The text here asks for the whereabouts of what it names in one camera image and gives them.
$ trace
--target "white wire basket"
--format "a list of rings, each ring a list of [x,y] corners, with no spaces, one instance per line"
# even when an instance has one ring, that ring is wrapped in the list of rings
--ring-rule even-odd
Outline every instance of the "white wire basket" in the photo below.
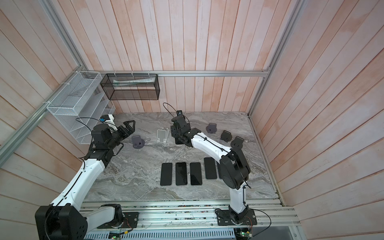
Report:
[[[89,129],[101,123],[100,116],[115,111],[103,91],[95,92],[101,79],[99,72],[78,72],[47,107],[80,144],[90,144]]]

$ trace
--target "gray marble surface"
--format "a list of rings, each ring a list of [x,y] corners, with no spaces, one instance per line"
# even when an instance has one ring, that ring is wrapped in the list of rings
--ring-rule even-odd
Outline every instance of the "gray marble surface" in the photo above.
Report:
[[[207,134],[213,140],[230,146],[220,140],[223,130],[232,133],[233,138],[244,138],[243,152],[251,168],[247,188],[247,199],[275,198],[271,180],[269,179],[260,150],[251,131],[247,115],[240,112],[225,113],[184,113],[190,120],[191,126],[206,133],[208,123],[217,123],[217,132]],[[123,141],[124,148],[112,158],[110,164],[97,178],[91,187],[85,201],[144,201],[144,200],[196,200],[196,199],[229,199],[229,188],[219,178],[205,179],[204,157],[209,157],[201,150],[176,145],[175,139],[168,135],[167,143],[159,143],[157,129],[166,129],[171,125],[169,113],[124,113],[115,116],[115,124],[135,120],[136,131],[145,140],[145,146],[134,149],[131,137]],[[160,186],[161,164],[173,163],[172,185]],[[176,186],[175,163],[186,162],[188,184]],[[203,184],[190,184],[189,164],[200,162]]]

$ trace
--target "black smartphone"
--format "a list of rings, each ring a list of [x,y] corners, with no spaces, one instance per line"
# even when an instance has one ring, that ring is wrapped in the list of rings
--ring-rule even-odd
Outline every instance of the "black smartphone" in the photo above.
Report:
[[[216,162],[216,166],[217,166],[218,177],[219,177],[220,179],[223,179],[223,178],[221,177],[220,163],[219,163],[219,162]]]
[[[160,186],[172,185],[172,163],[163,163],[161,165]]]
[[[212,157],[204,158],[204,169],[206,179],[217,179],[215,159]]]
[[[177,162],[175,165],[176,168],[176,185],[187,185],[187,163],[186,162]]]
[[[202,185],[201,164],[199,162],[191,162],[189,168],[191,172],[191,185]]]

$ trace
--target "black mounting plate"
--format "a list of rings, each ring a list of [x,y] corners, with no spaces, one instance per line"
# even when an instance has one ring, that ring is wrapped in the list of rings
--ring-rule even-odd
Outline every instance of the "black mounting plate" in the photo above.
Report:
[[[132,228],[136,228],[137,227],[137,220],[139,219],[139,213],[138,212],[123,212],[123,214],[124,214],[124,224],[122,225],[121,228],[130,228],[127,224],[127,220],[128,220],[129,225]],[[105,229],[105,228],[111,228],[111,226],[108,223],[105,223],[101,226],[98,226],[97,228],[98,229]]]
[[[229,216],[229,210],[217,211],[217,213],[220,215],[220,217],[217,216],[217,224],[219,226],[235,225],[232,222],[231,217]],[[253,211],[252,209],[248,209],[247,213],[243,217],[243,223],[240,224],[240,225],[249,225],[249,226],[251,226],[251,224],[252,225],[257,225],[257,220],[256,220],[256,216],[255,216],[255,211]]]

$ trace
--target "black wire basket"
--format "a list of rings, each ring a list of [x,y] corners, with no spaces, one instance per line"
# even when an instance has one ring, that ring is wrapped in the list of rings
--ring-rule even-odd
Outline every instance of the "black wire basket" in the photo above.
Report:
[[[157,74],[107,73],[100,83],[109,100],[158,100]]]

